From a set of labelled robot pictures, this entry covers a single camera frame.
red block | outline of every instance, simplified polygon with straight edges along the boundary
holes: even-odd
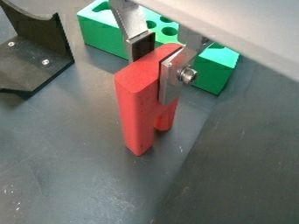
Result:
[[[167,44],[115,75],[116,98],[127,148],[140,156],[153,145],[153,130],[168,130],[179,97],[164,106],[157,100],[159,62],[181,46]]]

dark gray tabletop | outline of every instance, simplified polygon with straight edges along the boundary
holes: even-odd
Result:
[[[156,224],[299,223],[299,84],[243,59]]]
[[[15,0],[60,13],[76,64],[27,101],[0,94],[0,223],[149,223],[216,96],[185,87],[172,130],[141,157],[124,146],[113,73],[127,62],[83,43],[91,0]],[[0,11],[0,42],[15,32]]]

